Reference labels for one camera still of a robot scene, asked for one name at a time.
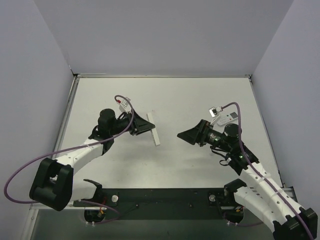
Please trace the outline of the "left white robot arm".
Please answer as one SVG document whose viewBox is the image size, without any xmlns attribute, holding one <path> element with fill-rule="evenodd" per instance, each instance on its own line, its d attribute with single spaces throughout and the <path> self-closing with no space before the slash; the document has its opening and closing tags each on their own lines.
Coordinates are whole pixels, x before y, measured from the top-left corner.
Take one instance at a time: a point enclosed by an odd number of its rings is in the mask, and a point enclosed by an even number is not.
<svg viewBox="0 0 320 240">
<path fill-rule="evenodd" d="M 116 117 L 112 109 L 102 110 L 97 125 L 79 148 L 68 150 L 56 159 L 46 157 L 40 162 L 29 197 L 56 211 L 63 210 L 71 201 L 86 200 L 92 206 L 101 204 L 104 199 L 102 185 L 90 179 L 75 184 L 74 175 L 92 160 L 103 156 L 117 135 L 128 132 L 138 136 L 155 127 L 135 112 L 123 112 Z"/>
</svg>

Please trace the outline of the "slim white remote control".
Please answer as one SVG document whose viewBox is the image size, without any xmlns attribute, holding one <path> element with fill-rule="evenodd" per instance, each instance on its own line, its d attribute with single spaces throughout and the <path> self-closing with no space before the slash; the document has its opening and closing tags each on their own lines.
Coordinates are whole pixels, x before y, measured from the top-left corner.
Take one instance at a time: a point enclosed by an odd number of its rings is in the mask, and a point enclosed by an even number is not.
<svg viewBox="0 0 320 240">
<path fill-rule="evenodd" d="M 154 118 L 153 118 L 153 115 L 151 112 L 148 112 L 146 114 L 146 117 L 147 117 L 147 120 L 152 123 L 153 125 L 156 125 L 155 124 L 155 121 L 154 121 Z M 158 132 L 157 132 L 157 129 L 156 127 L 154 127 L 152 130 L 151 130 L 151 135 L 152 135 L 152 138 L 153 138 L 153 141 L 154 141 L 154 145 L 156 147 L 160 146 L 161 145 L 161 142 L 160 142 L 160 138 L 159 138 L 159 135 L 158 135 Z"/>
</svg>

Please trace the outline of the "wide white remote with display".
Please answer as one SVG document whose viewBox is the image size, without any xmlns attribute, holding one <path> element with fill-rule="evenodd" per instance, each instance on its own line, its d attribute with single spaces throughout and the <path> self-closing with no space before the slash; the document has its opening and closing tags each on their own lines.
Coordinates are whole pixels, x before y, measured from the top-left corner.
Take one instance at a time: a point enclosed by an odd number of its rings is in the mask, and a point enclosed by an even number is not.
<svg viewBox="0 0 320 240">
<path fill-rule="evenodd" d="M 222 126 L 225 126 L 227 124 L 232 123 L 233 121 L 235 121 L 237 119 L 238 119 L 238 114 L 236 112 L 231 112 L 226 115 L 221 115 L 219 120 L 217 121 L 217 125 L 222 127 Z"/>
</svg>

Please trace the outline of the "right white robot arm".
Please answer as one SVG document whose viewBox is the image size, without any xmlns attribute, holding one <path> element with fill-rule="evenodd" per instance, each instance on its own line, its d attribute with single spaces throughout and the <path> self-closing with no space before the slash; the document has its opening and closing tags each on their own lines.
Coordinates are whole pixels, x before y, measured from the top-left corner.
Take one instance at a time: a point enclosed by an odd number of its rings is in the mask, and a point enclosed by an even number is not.
<svg viewBox="0 0 320 240">
<path fill-rule="evenodd" d="M 180 132 L 177 137 L 191 145 L 210 145 L 226 153 L 225 160 L 239 176 L 226 184 L 224 192 L 245 207 L 272 232 L 275 240 L 314 240 L 318 233 L 318 215 L 292 199 L 264 169 L 258 158 L 241 141 L 241 128 L 227 124 L 223 132 L 206 120 Z"/>
</svg>

